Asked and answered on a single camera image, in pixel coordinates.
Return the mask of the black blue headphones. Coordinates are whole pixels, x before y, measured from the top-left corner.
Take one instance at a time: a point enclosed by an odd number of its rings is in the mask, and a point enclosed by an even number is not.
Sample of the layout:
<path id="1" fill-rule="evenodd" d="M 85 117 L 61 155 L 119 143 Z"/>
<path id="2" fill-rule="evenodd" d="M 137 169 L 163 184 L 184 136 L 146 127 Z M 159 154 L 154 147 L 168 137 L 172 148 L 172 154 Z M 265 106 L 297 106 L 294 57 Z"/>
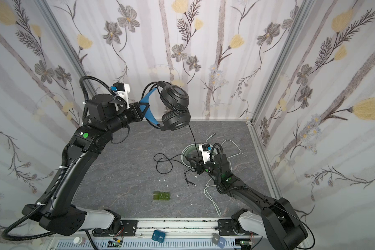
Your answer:
<path id="1" fill-rule="evenodd" d="M 160 100 L 169 109 L 161 117 L 159 123 L 150 110 L 150 96 L 158 92 Z M 175 131 L 189 125 L 191 115 L 189 113 L 190 100 L 188 93 L 177 85 L 166 81 L 149 83 L 143 90 L 142 99 L 139 101 L 143 117 L 155 129 L 161 131 Z"/>

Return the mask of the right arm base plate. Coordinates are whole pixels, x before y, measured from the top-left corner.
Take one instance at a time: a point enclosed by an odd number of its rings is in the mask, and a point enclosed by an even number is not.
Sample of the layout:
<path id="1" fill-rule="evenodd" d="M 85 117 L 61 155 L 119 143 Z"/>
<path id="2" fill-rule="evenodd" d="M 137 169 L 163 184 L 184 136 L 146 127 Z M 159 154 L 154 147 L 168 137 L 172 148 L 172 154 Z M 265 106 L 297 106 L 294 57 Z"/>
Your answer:
<path id="1" fill-rule="evenodd" d="M 217 223 L 217 230 L 220 236 L 237 235 L 235 232 L 235 223 L 233 219 L 219 219 Z"/>

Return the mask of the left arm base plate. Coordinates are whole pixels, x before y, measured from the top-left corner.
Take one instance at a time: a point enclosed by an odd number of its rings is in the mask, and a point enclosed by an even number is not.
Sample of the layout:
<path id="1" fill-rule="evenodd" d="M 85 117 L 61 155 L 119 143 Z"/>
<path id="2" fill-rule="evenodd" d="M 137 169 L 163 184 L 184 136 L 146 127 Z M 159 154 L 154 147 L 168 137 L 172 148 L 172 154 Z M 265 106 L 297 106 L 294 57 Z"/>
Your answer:
<path id="1" fill-rule="evenodd" d="M 134 237 L 137 230 L 138 222 L 138 220 L 122 220 L 119 236 Z"/>

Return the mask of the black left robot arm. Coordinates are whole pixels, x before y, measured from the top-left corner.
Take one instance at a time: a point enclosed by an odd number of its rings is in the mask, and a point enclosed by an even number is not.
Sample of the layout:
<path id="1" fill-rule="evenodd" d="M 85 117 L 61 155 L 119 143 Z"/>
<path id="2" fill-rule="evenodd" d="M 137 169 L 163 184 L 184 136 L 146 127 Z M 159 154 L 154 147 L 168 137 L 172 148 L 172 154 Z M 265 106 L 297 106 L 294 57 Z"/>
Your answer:
<path id="1" fill-rule="evenodd" d="M 113 140 L 113 134 L 133 122 L 141 122 L 150 105 L 146 97 L 127 104 L 127 88 L 119 82 L 109 86 L 98 78 L 84 76 L 79 84 L 84 96 L 83 124 L 64 147 L 61 165 L 44 194 L 24 207 L 21 219 L 4 229 L 4 240 L 29 241 L 95 229 L 117 235 L 123 229 L 119 214 L 108 209 L 78 208 L 71 202 L 88 169 Z"/>

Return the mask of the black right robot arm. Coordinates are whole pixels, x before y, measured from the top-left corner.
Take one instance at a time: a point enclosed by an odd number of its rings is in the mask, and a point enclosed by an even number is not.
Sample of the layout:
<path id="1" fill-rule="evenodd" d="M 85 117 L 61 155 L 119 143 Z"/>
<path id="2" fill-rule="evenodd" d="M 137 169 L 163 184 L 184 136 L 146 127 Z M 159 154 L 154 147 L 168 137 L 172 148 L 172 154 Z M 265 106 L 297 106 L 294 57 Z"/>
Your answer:
<path id="1" fill-rule="evenodd" d="M 267 238 L 275 250 L 294 250 L 310 234 L 315 246 L 315 236 L 309 226 L 297 215 L 291 203 L 285 198 L 271 198 L 248 186 L 231 170 L 227 156 L 221 144 L 200 144 L 195 147 L 197 157 L 195 170 L 198 174 L 207 173 L 219 194 L 237 199 L 255 210 L 260 217 L 258 224 L 264 229 Z"/>

